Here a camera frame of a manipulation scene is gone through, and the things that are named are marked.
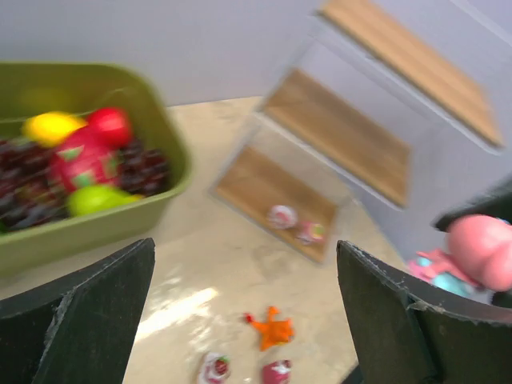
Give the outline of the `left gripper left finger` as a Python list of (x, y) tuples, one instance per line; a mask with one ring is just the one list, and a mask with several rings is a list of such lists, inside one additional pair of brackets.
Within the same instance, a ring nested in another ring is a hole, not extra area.
[(152, 238), (1, 301), (3, 383), (120, 383), (155, 264)]

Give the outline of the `pink toy blue trim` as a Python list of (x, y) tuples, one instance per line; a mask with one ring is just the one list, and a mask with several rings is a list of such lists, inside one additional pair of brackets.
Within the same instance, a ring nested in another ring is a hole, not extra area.
[(431, 285), (462, 297), (477, 290), (511, 289), (511, 224), (483, 214), (452, 222), (446, 247), (418, 252), (410, 273)]

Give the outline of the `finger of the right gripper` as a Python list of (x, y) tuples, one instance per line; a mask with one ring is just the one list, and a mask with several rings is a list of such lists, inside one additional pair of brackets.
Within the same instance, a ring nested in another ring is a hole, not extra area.
[(463, 204), (441, 213), (434, 220), (434, 228), (447, 232), (447, 228), (453, 221), (471, 214), (483, 214), (511, 222), (511, 185), (509, 175)]

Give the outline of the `pink toy green top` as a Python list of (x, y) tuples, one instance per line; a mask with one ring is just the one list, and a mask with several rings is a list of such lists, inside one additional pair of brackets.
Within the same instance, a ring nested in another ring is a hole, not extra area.
[(309, 245), (323, 242), (325, 232), (325, 227), (318, 222), (302, 221), (298, 225), (295, 237), (304, 245)]

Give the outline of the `pink toy white belly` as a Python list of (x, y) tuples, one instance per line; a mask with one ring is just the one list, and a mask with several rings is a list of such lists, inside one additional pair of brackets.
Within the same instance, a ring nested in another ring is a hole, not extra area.
[(267, 212), (269, 226), (276, 230), (288, 230), (298, 224), (298, 214), (294, 208), (286, 205), (274, 205)]

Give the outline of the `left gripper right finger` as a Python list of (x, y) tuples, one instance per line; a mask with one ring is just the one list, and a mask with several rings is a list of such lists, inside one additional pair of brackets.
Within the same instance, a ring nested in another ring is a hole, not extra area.
[(511, 311), (462, 298), (337, 244), (358, 362), (345, 383), (509, 383)]

